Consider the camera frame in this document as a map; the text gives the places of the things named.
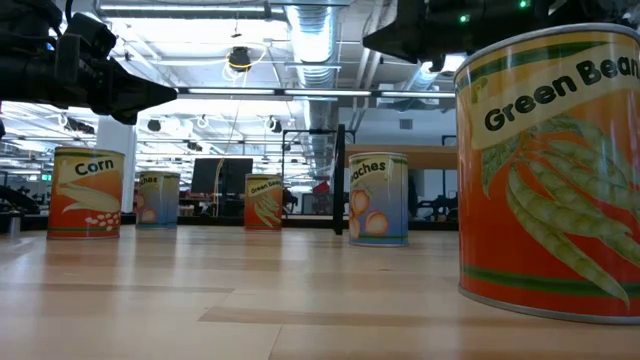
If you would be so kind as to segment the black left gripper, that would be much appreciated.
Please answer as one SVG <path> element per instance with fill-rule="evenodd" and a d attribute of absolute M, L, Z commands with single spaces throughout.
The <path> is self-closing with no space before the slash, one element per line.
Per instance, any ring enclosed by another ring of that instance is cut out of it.
<path fill-rule="evenodd" d="M 58 79 L 57 40 L 0 30 L 0 100 L 84 106 L 135 126 L 138 112 L 177 99 L 173 87 L 134 76 L 113 58 L 82 62 L 71 82 Z"/>

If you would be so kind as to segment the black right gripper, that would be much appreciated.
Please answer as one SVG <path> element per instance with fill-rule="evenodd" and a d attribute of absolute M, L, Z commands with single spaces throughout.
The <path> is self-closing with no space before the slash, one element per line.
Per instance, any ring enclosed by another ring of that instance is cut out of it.
<path fill-rule="evenodd" d="M 424 0 L 419 27 L 394 21 L 366 35 L 365 48 L 409 63 L 431 61 L 440 73 L 446 55 L 470 55 L 544 24 L 550 0 Z"/>

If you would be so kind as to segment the small peaches can blue label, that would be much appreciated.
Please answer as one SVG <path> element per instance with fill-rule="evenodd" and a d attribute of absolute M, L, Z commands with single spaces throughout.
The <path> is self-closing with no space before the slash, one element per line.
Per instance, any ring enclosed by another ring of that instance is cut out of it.
<path fill-rule="evenodd" d="M 179 214 L 180 175 L 171 172 L 141 172 L 136 202 L 138 228 L 175 228 Z"/>

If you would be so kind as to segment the corn can orange label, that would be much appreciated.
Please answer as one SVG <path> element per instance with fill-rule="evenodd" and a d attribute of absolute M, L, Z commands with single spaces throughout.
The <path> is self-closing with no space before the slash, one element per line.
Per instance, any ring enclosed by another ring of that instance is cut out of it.
<path fill-rule="evenodd" d="M 120 235 L 121 184 L 116 152 L 58 147 L 49 205 L 47 238 L 109 239 Z"/>

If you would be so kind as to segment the small green beans can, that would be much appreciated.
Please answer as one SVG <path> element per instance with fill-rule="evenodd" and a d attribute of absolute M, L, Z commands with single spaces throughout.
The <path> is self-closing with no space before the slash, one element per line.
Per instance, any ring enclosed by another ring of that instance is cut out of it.
<path fill-rule="evenodd" d="M 282 212 L 282 178 L 271 174 L 247 174 L 244 228 L 279 231 L 282 227 Z"/>

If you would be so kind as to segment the wooden shelf board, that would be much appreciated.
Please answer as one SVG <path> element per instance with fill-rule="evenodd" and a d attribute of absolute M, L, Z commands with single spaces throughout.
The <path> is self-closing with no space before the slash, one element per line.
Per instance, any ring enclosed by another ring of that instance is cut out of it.
<path fill-rule="evenodd" d="M 456 170 L 459 159 L 456 146 L 347 144 L 344 166 L 349 166 L 350 156 L 369 152 L 405 154 L 409 168 L 417 170 Z"/>

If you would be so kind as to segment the white room pillar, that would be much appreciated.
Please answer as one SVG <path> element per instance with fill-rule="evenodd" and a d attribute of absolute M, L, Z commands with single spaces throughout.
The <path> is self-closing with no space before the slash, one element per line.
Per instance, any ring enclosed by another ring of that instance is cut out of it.
<path fill-rule="evenodd" d="M 98 121 L 96 148 L 116 152 L 110 159 L 115 161 L 121 184 L 121 211 L 133 213 L 136 165 L 137 128 L 124 125 L 111 116 L 100 116 Z"/>

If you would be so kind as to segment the black computer monitor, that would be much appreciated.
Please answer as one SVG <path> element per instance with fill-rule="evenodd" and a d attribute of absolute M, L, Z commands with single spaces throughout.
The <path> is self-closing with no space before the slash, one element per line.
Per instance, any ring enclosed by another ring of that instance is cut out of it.
<path fill-rule="evenodd" d="M 212 193 L 217 180 L 217 169 L 220 160 L 214 158 L 198 158 L 194 162 L 191 192 Z"/>
<path fill-rule="evenodd" d="M 227 159 L 220 174 L 219 190 L 222 194 L 243 194 L 245 192 L 246 175 L 253 170 L 250 158 Z"/>

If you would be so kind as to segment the long ceiling light bar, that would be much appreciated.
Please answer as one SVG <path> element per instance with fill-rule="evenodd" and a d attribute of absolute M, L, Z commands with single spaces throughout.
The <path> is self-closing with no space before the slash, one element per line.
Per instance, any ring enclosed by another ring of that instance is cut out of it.
<path fill-rule="evenodd" d="M 181 96 L 275 96 L 275 97 L 375 97 L 375 98 L 414 98 L 414 99 L 452 99 L 453 92 L 417 92 L 389 90 L 349 90 L 349 89 L 289 89 L 289 88 L 228 88 L 228 87 L 177 87 Z"/>

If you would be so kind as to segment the red office chair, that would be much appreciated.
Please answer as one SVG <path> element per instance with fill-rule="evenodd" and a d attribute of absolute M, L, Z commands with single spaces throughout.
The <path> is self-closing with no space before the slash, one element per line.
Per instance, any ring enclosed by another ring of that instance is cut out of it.
<path fill-rule="evenodd" d="M 315 215 L 330 215 L 332 213 L 332 195 L 330 185 L 323 181 L 312 189 L 312 212 Z"/>

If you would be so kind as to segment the large green beans can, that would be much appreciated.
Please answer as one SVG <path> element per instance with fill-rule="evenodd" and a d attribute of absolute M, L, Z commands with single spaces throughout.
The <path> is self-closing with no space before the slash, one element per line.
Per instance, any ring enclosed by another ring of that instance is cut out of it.
<path fill-rule="evenodd" d="M 640 33 L 524 33 L 471 55 L 454 85 L 461 294 L 640 325 Z"/>

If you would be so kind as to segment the silver ceiling air duct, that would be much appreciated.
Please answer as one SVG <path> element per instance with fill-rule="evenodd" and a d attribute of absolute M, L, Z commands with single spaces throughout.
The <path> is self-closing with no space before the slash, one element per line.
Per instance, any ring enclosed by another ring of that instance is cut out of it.
<path fill-rule="evenodd" d="M 337 70 L 321 67 L 336 58 L 337 21 L 339 10 L 328 6 L 286 6 L 291 26 L 291 46 L 296 62 L 314 66 L 296 69 L 299 87 L 306 90 L 329 89 L 336 85 Z M 310 100 L 304 104 L 305 126 L 309 130 L 334 130 L 333 105 L 328 101 Z M 316 170 L 331 163 L 326 148 L 326 135 L 309 134 L 310 162 Z"/>

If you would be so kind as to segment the black shelf post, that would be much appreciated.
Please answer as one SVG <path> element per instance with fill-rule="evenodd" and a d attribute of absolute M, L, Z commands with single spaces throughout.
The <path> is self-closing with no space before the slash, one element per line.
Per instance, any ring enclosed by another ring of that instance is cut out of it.
<path fill-rule="evenodd" d="M 333 211 L 332 227 L 336 235 L 343 234 L 344 217 L 344 158 L 345 158 L 345 136 L 346 128 L 344 124 L 339 124 L 336 130 L 334 146 L 334 169 L 333 169 Z"/>

